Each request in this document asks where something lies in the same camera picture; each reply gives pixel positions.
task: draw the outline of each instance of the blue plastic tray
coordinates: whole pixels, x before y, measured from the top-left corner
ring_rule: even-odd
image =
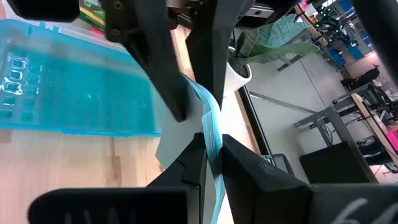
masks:
[[[0,21],[0,128],[158,136],[150,81],[131,56],[57,31]]]

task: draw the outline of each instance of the floor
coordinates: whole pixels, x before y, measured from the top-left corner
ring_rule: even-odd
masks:
[[[251,64],[250,91],[284,101],[312,111],[320,111],[345,94],[340,84],[341,75],[321,55],[312,54],[279,72],[278,61],[265,65]],[[308,182],[299,157],[326,147],[317,129],[295,129],[292,125],[310,113],[286,108],[271,101],[252,97],[252,102],[273,154],[287,156],[297,178]],[[348,126],[355,141],[370,136],[367,127],[360,122]],[[333,136],[336,144],[340,140]]]

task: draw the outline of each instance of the gray floor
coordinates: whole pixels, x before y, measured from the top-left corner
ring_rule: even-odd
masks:
[[[280,66],[278,63],[251,64],[253,77],[248,83],[249,90],[313,111],[323,110],[330,106],[335,98],[345,93],[340,84],[341,75],[320,55],[309,55],[281,72],[277,70]],[[299,157],[322,149],[326,144],[317,129],[295,129],[292,125],[310,113],[292,110],[258,98],[252,98],[252,102],[271,152],[285,154],[295,176],[308,182]],[[371,135],[363,123],[354,122],[348,129],[354,140]],[[340,141],[336,135],[333,138],[335,144]]]

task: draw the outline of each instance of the transparent blue container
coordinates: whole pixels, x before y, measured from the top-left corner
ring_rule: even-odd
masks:
[[[0,21],[0,128],[159,136],[153,88],[137,62],[59,31]]]

